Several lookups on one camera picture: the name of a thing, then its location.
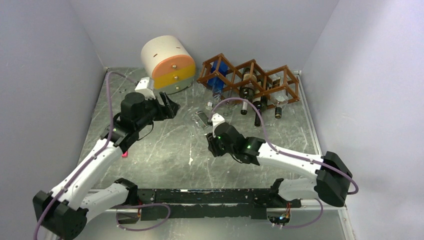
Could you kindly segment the clear bottle white cap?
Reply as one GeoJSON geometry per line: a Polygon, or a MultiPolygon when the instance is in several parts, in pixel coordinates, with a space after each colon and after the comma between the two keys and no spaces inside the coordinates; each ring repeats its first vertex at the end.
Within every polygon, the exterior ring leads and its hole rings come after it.
{"type": "Polygon", "coordinates": [[[212,122],[203,110],[187,112],[183,120],[188,126],[194,127],[197,130],[205,130],[212,126],[212,122]]]}

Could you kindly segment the clear glass bottle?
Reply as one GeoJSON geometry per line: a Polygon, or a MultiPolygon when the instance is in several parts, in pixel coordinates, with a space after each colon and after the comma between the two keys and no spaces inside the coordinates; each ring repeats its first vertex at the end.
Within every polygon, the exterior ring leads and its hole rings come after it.
{"type": "Polygon", "coordinates": [[[233,113],[233,107],[234,107],[234,101],[233,100],[227,100],[223,104],[223,116],[229,117],[233,113]]]}

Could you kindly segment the blue square bottle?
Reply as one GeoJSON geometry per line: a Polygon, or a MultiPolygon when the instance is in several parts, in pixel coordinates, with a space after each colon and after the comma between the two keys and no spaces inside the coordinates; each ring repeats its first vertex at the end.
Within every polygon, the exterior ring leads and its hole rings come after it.
{"type": "MultiPolygon", "coordinates": [[[[218,61],[214,61],[210,69],[211,73],[213,73],[216,70],[217,65],[218,65],[218,61]]],[[[225,77],[227,74],[227,71],[228,71],[228,66],[223,61],[220,62],[218,72],[225,77]]],[[[211,79],[209,79],[206,82],[206,84],[208,89],[210,89],[210,94],[208,94],[207,97],[205,98],[205,101],[206,101],[205,108],[210,111],[214,108],[214,106],[218,102],[220,102],[222,90],[225,86],[225,83],[218,76],[214,76],[211,79]]]]}

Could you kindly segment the dark wine bottle red label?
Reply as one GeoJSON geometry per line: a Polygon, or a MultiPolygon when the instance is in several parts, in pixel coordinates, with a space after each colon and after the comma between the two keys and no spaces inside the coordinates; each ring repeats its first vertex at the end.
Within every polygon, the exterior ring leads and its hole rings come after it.
{"type": "MultiPolygon", "coordinates": [[[[246,67],[243,70],[243,72],[242,72],[243,79],[242,80],[244,81],[244,80],[247,80],[247,79],[252,79],[252,82],[256,82],[257,81],[257,74],[256,74],[256,72],[253,71],[252,72],[252,75],[251,75],[250,74],[250,71],[251,71],[251,69],[249,67],[246,67]]],[[[249,83],[247,83],[245,85],[242,85],[240,87],[240,90],[239,90],[239,97],[242,98],[242,99],[249,100],[249,102],[252,103],[253,102],[253,99],[254,99],[254,95],[255,95],[255,90],[256,89],[255,89],[254,85],[251,82],[249,82],[249,83]]],[[[246,115],[248,113],[248,107],[249,107],[249,104],[243,101],[242,102],[240,113],[242,115],[246,115]]]]}

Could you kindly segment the small black gold-capped bottle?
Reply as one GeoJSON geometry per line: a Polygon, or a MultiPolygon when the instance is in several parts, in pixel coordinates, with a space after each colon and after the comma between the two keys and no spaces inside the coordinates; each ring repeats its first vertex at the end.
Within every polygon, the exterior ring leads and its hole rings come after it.
{"type": "MultiPolygon", "coordinates": [[[[270,76],[272,84],[268,86],[269,89],[279,87],[281,85],[282,77],[277,74],[272,74],[270,76]]],[[[276,91],[270,94],[271,103],[275,106],[274,108],[274,117],[276,119],[281,119],[283,115],[283,110],[288,104],[289,97],[285,89],[276,91]]]]}

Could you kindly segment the brown wooden wine rack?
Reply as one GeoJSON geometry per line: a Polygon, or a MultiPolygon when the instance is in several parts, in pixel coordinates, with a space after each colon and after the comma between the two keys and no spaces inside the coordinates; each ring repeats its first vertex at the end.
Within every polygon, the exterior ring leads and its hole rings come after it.
{"type": "Polygon", "coordinates": [[[270,94],[280,90],[286,90],[288,104],[300,101],[300,81],[287,65],[283,65],[269,71],[264,71],[255,59],[251,59],[235,66],[225,57],[223,53],[220,53],[202,63],[200,75],[196,82],[207,87],[207,81],[213,77],[219,77],[225,83],[222,93],[233,91],[238,94],[241,86],[251,82],[255,87],[255,94],[253,97],[257,98],[265,95],[269,102],[267,105],[268,109],[275,108],[271,102],[270,94]],[[216,70],[211,73],[211,67],[215,61],[217,61],[217,67],[216,70]],[[223,76],[218,72],[221,62],[224,62],[228,66],[226,76],[223,76]],[[253,71],[256,72],[256,82],[252,82],[251,78],[243,80],[243,70],[245,68],[250,68],[251,76],[253,71]],[[280,86],[269,89],[269,85],[272,84],[270,76],[273,74],[281,76],[280,86]]]}

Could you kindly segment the green wine bottle white label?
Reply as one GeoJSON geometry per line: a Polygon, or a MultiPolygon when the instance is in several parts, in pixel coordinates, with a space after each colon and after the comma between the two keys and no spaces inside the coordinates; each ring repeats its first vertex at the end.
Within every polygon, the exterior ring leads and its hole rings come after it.
{"type": "Polygon", "coordinates": [[[254,97],[252,99],[252,104],[255,106],[255,108],[258,110],[259,114],[255,115],[254,125],[256,127],[261,126],[261,120],[259,116],[262,115],[262,112],[264,112],[268,107],[268,98],[265,95],[262,95],[260,97],[254,97]]]}

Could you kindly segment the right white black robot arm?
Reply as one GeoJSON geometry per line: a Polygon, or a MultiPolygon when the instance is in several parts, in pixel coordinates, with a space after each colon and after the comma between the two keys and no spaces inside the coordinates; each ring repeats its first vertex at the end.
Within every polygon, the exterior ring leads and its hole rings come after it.
{"type": "Polygon", "coordinates": [[[296,199],[320,199],[333,207],[345,205],[353,175],[334,152],[307,154],[278,147],[262,138],[244,137],[226,122],[205,137],[214,157],[229,154],[242,164],[267,165],[300,175],[299,179],[275,181],[269,197],[275,207],[296,199]]]}

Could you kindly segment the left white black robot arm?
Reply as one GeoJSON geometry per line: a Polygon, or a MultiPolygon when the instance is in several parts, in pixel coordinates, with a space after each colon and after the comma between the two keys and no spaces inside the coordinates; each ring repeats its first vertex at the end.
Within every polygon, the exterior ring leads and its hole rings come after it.
{"type": "Polygon", "coordinates": [[[110,115],[110,124],[91,153],[52,190],[41,190],[33,197],[37,218],[34,239],[38,238],[40,228],[45,228],[46,240],[73,240],[91,219],[104,211],[119,205],[139,207],[137,185],[123,178],[105,190],[87,194],[112,163],[140,139],[143,128],[177,115],[181,106],[166,93],[159,95],[163,103],[138,92],[128,93],[121,101],[120,112],[110,115]]]}

